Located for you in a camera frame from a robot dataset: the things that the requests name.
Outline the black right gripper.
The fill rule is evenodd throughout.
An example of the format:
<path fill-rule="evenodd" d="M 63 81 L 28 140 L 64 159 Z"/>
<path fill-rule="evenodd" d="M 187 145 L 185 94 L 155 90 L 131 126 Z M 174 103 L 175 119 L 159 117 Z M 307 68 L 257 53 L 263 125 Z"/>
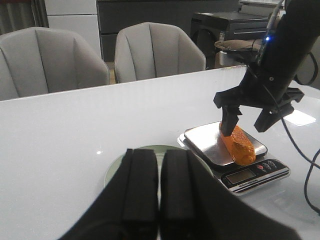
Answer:
<path fill-rule="evenodd" d="M 248 106 L 262 109 L 254 127 L 258 132 L 265 132 L 283 117 L 293 113 L 292 101 L 300 102 L 304 93 L 298 88 L 289 87 L 284 94 L 277 98 L 265 85 L 256 90 L 246 90 L 236 86 L 225 91 L 217 92 L 214 103 L 222 108 L 222 121 L 220 130 L 226 137 L 230 136 L 236 127 L 240 112 L 240 106 Z"/>

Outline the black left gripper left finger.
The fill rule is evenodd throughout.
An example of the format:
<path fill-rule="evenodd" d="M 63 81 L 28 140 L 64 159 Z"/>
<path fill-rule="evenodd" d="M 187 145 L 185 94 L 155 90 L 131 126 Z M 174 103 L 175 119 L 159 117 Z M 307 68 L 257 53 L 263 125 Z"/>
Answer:
<path fill-rule="evenodd" d="M 155 240 L 158 164 L 152 149 L 127 149 L 120 166 L 62 240 Z"/>

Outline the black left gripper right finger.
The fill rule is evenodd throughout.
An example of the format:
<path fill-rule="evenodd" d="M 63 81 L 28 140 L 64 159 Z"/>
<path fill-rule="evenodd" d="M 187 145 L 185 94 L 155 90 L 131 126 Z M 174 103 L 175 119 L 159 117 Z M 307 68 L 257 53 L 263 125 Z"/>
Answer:
<path fill-rule="evenodd" d="M 214 179 L 190 150 L 167 150 L 161 167 L 163 240 L 299 240 Z"/>

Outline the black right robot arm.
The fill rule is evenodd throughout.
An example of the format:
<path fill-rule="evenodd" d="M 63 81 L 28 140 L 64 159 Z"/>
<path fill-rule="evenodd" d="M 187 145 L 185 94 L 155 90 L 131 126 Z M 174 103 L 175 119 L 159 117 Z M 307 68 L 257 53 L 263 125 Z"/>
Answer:
<path fill-rule="evenodd" d="M 237 125 L 240 106 L 262 110 L 254 123 L 260 133 L 294 111 L 291 102 L 299 102 L 304 94 L 289 85 L 319 36 L 320 2 L 290 1 L 263 45 L 261 57 L 247 66 L 240 84 L 215 94 L 213 101 L 222 109 L 224 136 L 230 136 Z"/>

